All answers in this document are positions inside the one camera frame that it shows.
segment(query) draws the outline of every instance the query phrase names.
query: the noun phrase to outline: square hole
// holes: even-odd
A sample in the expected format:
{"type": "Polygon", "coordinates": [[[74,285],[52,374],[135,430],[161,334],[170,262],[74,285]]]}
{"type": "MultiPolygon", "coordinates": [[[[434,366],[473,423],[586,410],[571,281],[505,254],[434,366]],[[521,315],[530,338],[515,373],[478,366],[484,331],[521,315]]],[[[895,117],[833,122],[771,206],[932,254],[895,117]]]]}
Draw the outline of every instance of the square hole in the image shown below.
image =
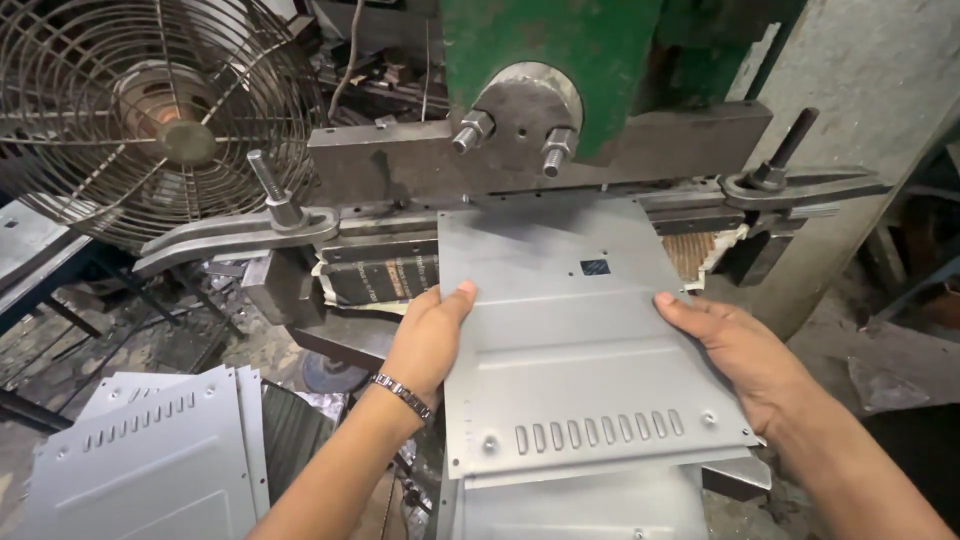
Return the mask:
{"type": "Polygon", "coordinates": [[[603,276],[610,274],[610,265],[605,258],[595,260],[581,260],[580,269],[584,271],[584,276],[603,276]]]}

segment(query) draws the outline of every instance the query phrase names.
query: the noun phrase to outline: left hand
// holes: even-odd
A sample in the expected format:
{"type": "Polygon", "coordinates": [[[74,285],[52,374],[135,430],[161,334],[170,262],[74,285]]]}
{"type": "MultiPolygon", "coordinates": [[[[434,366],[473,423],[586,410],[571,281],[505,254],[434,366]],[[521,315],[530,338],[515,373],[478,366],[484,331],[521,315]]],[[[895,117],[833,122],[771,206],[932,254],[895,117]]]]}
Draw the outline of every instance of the left hand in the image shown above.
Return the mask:
{"type": "Polygon", "coordinates": [[[467,280],[442,301],[440,286],[419,295],[407,307],[380,373],[396,380],[432,410],[437,389],[453,366],[460,344],[460,323],[473,309],[477,287],[467,280]]]}

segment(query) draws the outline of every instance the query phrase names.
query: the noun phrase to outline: hex nut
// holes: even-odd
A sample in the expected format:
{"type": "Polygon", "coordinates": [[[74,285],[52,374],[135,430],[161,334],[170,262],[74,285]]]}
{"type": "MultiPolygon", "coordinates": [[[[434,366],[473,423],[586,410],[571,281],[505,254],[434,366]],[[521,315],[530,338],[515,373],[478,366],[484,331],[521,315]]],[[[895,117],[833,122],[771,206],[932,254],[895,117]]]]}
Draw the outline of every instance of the hex nut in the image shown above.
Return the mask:
{"type": "Polygon", "coordinates": [[[460,129],[473,128],[477,132],[480,140],[490,136],[493,132],[493,118],[482,110],[471,110],[460,121],[460,129]]]}
{"type": "Polygon", "coordinates": [[[577,151],[577,143],[580,137],[577,132],[568,128],[555,128],[550,132],[550,136],[543,143],[542,154],[547,154],[551,150],[561,150],[568,159],[572,158],[577,151]]]}

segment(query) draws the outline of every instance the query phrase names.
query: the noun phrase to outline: wire fan cage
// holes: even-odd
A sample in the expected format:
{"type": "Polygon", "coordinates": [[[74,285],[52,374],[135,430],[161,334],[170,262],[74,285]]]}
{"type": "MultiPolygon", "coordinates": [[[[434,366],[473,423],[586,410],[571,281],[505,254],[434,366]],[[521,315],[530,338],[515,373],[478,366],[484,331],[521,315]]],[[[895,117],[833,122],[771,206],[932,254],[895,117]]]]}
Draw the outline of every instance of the wire fan cage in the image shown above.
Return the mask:
{"type": "Polygon", "coordinates": [[[137,252],[178,225],[264,208],[316,175],[315,71],[258,0],[0,0],[0,187],[137,252]]]}

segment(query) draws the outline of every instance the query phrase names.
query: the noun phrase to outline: metal bracelet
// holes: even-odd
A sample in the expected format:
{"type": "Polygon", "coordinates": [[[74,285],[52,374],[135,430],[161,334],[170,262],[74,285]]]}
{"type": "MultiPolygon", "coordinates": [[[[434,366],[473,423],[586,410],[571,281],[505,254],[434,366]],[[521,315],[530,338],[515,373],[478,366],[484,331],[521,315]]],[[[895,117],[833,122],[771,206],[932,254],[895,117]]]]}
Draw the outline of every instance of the metal bracelet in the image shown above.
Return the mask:
{"type": "Polygon", "coordinates": [[[414,412],[417,413],[424,424],[426,424],[433,415],[433,412],[430,411],[430,407],[428,407],[423,400],[417,397],[416,394],[411,392],[405,386],[391,379],[390,377],[382,373],[378,373],[373,376],[372,382],[390,390],[395,396],[399,397],[404,403],[408,404],[410,408],[414,409],[414,412]]]}

